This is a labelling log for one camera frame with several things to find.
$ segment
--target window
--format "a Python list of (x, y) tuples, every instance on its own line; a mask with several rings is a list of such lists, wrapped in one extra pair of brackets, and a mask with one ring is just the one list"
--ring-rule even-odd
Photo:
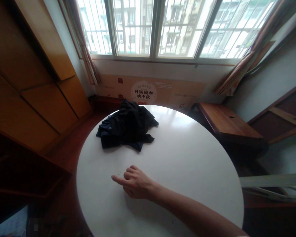
[(119, 43), (121, 43), (121, 44), (124, 43), (123, 34), (119, 34)]
[(79, 0), (78, 4), (89, 52), (91, 54), (112, 54), (111, 44), (107, 44), (104, 38), (104, 36), (110, 37), (104, 3)]
[[(158, 58), (194, 58), (204, 27), (210, 17), (214, 0), (165, 1), (165, 18), (161, 27)], [(170, 35), (176, 34), (178, 44), (170, 44)], [(183, 40), (189, 37), (189, 47), (182, 47)]]
[(149, 53), (149, 46), (145, 46), (145, 54)]
[(121, 24), (122, 23), (122, 15), (121, 14), (116, 14), (116, 22), (118, 24)]
[(129, 24), (130, 25), (135, 24), (135, 12), (133, 11), (129, 12)]
[(146, 28), (145, 41), (150, 41), (150, 28)]
[(117, 39), (118, 55), (149, 57), (146, 45), (150, 45), (151, 40), (153, 3), (153, 0), (112, 0), (114, 14), (121, 16), (121, 23), (116, 19), (113, 30), (116, 35), (124, 34), (127, 40)]
[(223, 0), (200, 57), (242, 58), (263, 26), (275, 1)]
[(190, 36), (185, 36), (182, 47), (187, 47), (189, 42), (190, 42)]
[(146, 17), (147, 22), (146, 23), (150, 24), (151, 18), (152, 18), (152, 5), (149, 4), (147, 5), (147, 17)]
[[(278, 0), (76, 1), (91, 54), (221, 63), (245, 55)], [(110, 26), (107, 12), (113, 14)]]
[(129, 43), (135, 43), (135, 36), (129, 36)]

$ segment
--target finger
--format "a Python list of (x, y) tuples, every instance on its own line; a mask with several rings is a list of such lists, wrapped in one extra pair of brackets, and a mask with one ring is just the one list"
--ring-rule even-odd
[(129, 172), (129, 173), (135, 173), (135, 170), (132, 169), (132, 168), (127, 168), (126, 171)]
[(134, 197), (135, 197), (135, 195), (134, 195), (134, 193), (133, 193), (132, 190), (130, 190), (129, 188), (127, 188), (127, 187), (125, 187), (125, 186), (123, 186), (123, 189), (124, 189), (124, 191), (128, 194), (128, 196), (129, 196), (130, 198), (134, 198)]
[(132, 168), (134, 170), (140, 170), (136, 165), (131, 165), (130, 168)]
[(129, 173), (129, 172), (124, 173), (124, 178), (125, 179), (129, 180), (131, 177), (132, 177), (132, 173)]
[(113, 179), (113, 181), (115, 181), (119, 185), (123, 185), (123, 186), (128, 185), (128, 180), (118, 177), (117, 175), (112, 175), (111, 178)]

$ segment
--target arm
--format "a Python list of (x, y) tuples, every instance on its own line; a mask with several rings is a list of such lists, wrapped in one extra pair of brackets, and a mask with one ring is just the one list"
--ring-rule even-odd
[(112, 179), (123, 186), (130, 198), (148, 199), (167, 209), (198, 236), (248, 236), (238, 226), (212, 209), (161, 186), (134, 165), (127, 168), (124, 178), (112, 175)]

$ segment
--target wooden bench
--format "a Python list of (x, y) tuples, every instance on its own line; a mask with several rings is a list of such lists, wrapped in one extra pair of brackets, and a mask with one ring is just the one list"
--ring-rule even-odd
[(256, 159), (268, 150), (264, 137), (225, 105), (195, 103), (189, 116), (209, 130), (231, 158)]

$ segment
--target circular logo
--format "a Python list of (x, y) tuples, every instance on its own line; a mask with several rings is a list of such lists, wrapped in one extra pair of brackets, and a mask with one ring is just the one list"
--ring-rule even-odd
[(132, 99), (141, 104), (153, 104), (157, 98), (157, 91), (152, 83), (147, 81), (140, 81), (132, 87)]

